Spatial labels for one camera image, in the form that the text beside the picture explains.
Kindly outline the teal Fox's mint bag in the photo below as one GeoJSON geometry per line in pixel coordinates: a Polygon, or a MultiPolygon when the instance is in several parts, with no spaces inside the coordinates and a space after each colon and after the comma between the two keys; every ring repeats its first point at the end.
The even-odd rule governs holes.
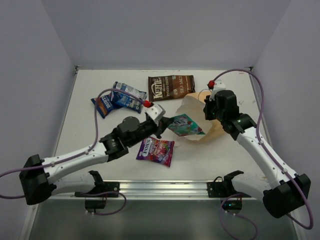
{"type": "Polygon", "coordinates": [[[187,114],[174,116],[167,128],[179,137],[205,135],[202,128],[187,114]]]}

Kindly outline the purple Fox's candy bag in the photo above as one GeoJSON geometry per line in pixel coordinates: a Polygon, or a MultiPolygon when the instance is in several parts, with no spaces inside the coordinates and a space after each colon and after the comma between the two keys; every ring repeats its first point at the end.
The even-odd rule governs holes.
{"type": "Polygon", "coordinates": [[[174,141],[147,137],[140,144],[136,160],[158,163],[169,168],[172,163],[174,146],[174,141]]]}

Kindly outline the brown paper bag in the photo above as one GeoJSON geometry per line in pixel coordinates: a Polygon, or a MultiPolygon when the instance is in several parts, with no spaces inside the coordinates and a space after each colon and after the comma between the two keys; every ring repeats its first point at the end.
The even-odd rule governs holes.
{"type": "Polygon", "coordinates": [[[204,114],[204,99],[210,95],[209,91],[195,92],[186,95],[181,106],[176,110],[176,115],[186,114],[202,129],[205,135],[189,135],[173,137],[175,146],[180,147],[186,144],[206,145],[222,137],[225,132],[218,120],[206,120],[204,114]]]}

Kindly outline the blue white snack packet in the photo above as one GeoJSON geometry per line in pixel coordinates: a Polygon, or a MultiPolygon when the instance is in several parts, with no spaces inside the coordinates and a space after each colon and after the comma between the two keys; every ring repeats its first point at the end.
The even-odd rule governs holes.
{"type": "Polygon", "coordinates": [[[143,109],[142,102],[147,99],[147,93],[140,91],[126,83],[116,81],[113,89],[120,90],[111,92],[111,102],[118,107],[127,108],[138,114],[141,113],[143,109]]]}

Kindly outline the dark brown snack packet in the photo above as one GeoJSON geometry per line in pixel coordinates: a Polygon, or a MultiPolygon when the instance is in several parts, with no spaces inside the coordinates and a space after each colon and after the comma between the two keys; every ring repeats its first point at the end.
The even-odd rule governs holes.
{"type": "Polygon", "coordinates": [[[193,75],[169,75],[148,77],[150,102],[182,99],[195,92],[193,75]]]}

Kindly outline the blue chip snack bag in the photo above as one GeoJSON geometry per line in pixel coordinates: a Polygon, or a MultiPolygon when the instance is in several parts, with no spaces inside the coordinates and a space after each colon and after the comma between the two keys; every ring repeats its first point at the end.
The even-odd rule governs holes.
{"type": "Polygon", "coordinates": [[[103,95],[99,98],[91,98],[90,101],[96,105],[96,109],[100,116],[104,119],[109,115],[113,110],[120,109],[121,106],[112,102],[111,95],[103,95]]]}

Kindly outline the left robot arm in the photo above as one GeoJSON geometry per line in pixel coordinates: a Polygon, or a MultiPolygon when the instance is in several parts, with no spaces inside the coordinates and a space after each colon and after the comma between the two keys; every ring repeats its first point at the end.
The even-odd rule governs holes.
{"type": "Polygon", "coordinates": [[[95,145],[58,157],[41,159],[37,154],[30,156],[19,173],[26,203],[39,204],[51,196],[69,192],[95,197],[101,195],[104,184],[97,171],[91,170],[79,179],[71,175],[123,157],[128,154],[129,148],[151,135],[160,137],[172,122],[171,117],[162,117],[155,123],[149,116],[143,122],[129,116],[95,145]]]}

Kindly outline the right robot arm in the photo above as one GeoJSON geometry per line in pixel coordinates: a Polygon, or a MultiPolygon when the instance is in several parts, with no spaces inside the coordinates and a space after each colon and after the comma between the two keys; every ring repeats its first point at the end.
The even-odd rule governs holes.
{"type": "Polygon", "coordinates": [[[218,120],[229,134],[253,158],[267,179],[266,184],[251,183],[248,179],[229,179],[223,183],[227,196],[245,193],[263,202],[266,210],[280,218],[308,204],[311,180],[289,167],[262,137],[258,125],[241,113],[237,98],[231,90],[207,95],[203,109],[206,120],[218,120]]]}

